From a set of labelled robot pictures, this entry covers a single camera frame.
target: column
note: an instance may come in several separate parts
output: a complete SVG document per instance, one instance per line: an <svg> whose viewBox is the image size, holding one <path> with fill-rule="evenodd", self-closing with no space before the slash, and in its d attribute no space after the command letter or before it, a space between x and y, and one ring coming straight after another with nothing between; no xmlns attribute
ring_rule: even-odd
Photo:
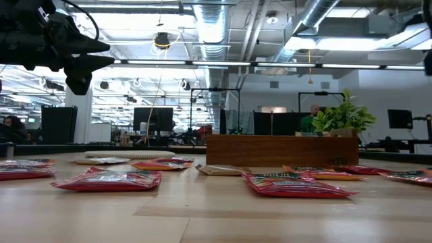
<svg viewBox="0 0 432 243"><path fill-rule="evenodd" d="M66 88L65 107L76 106L78 114L76 116L74 143L88 144L90 142L90 124L92 119L93 101L93 82L88 87L87 94L84 96L74 95Z"/></svg>

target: packaged food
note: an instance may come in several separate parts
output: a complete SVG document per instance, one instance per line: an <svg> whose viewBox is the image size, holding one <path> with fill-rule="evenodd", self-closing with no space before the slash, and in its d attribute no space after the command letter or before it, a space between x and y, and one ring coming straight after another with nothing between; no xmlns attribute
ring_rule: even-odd
<svg viewBox="0 0 432 243"><path fill-rule="evenodd" d="M0 180L21 180L32 178L47 178L53 176L50 167L32 167L25 165L0 166Z"/></svg>
<svg viewBox="0 0 432 243"><path fill-rule="evenodd" d="M20 159L20 160L4 160L0 161L0 166L26 166L26 167L35 167L35 168L44 168L50 167L54 163L50 160L29 160L29 159Z"/></svg>
<svg viewBox="0 0 432 243"><path fill-rule="evenodd" d="M388 169L366 167L361 165L350 165L344 167L333 167L335 171L360 174L360 175L379 175L380 173L392 172Z"/></svg>
<svg viewBox="0 0 432 243"><path fill-rule="evenodd" d="M406 172L388 172L380 174L384 177L394 180L412 182L423 186L432 186L432 171L428 169Z"/></svg>
<svg viewBox="0 0 432 243"><path fill-rule="evenodd" d="M309 167L309 166L287 166L287 165L282 165L282 168L284 171L289 171L289 172L299 172L299 171L326 171L326 172L332 172L334 171L333 169L326 169L323 167Z"/></svg>
<svg viewBox="0 0 432 243"><path fill-rule="evenodd" d="M251 172L250 169L232 165L197 165L195 169L208 176L240 176Z"/></svg>
<svg viewBox="0 0 432 243"><path fill-rule="evenodd" d="M161 178L161 171L109 171L91 167L86 173L51 185L77 191L135 191L154 188Z"/></svg>
<svg viewBox="0 0 432 243"><path fill-rule="evenodd" d="M345 198L356 194L339 188L302 178L298 173L254 175L243 173L248 185L257 192L269 196L299 197L299 198Z"/></svg>
<svg viewBox="0 0 432 243"><path fill-rule="evenodd" d="M76 159L71 161L71 163L75 163L77 165L112 165L116 163L125 163L130 161L130 159L124 158L85 158L85 159Z"/></svg>
<svg viewBox="0 0 432 243"><path fill-rule="evenodd" d="M285 171L307 173L317 180L361 180L361 177L351 175L346 172L334 172L332 169L325 169L321 167L289 167L282 165Z"/></svg>
<svg viewBox="0 0 432 243"><path fill-rule="evenodd" d="M141 161L131 164L131 166L142 169L142 170L173 170L173 169L185 169L192 166L192 163L188 162L154 162Z"/></svg>
<svg viewBox="0 0 432 243"><path fill-rule="evenodd" d="M178 158L178 157L173 157L173 158L170 158L170 159L167 159L167 158L151 159L151 161L153 161L153 162L185 163L185 162L194 162L195 159L193 159L193 158Z"/></svg>

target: computer monitor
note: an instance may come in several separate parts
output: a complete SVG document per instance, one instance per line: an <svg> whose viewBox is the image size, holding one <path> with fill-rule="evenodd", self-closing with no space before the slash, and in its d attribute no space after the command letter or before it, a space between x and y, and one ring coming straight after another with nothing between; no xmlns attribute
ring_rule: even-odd
<svg viewBox="0 0 432 243"><path fill-rule="evenodd" d="M151 108L134 109L134 131L140 130L141 122L148 122ZM149 131L172 131L173 130L173 109L153 108L151 113Z"/></svg>
<svg viewBox="0 0 432 243"><path fill-rule="evenodd" d="M387 112L391 129L412 129L411 111L390 109Z"/></svg>

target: person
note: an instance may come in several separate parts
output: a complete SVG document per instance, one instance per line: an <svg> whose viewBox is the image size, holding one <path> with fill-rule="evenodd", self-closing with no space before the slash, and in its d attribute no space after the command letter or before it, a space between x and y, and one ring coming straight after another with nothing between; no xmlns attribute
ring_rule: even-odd
<svg viewBox="0 0 432 243"><path fill-rule="evenodd" d="M10 115L3 120L2 132L6 136L17 136L18 138L27 140L28 134L26 126L21 122L20 118L15 115Z"/></svg>
<svg viewBox="0 0 432 243"><path fill-rule="evenodd" d="M318 105L312 105L310 107L310 115L307 115L302 118L301 123L301 130L302 132L314 132L315 127L312 125L313 118L318 115L319 112L319 106Z"/></svg>

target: potted plant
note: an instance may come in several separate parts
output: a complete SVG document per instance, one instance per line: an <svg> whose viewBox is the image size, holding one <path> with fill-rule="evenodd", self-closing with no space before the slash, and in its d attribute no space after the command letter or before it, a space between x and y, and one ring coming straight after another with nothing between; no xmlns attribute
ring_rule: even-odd
<svg viewBox="0 0 432 243"><path fill-rule="evenodd" d="M348 90L344 91L345 99L339 107L328 107L325 112L318 112L312 125L315 132L330 132L336 129L355 129L357 134L371 127L376 117L367 112L365 106L354 106Z"/></svg>

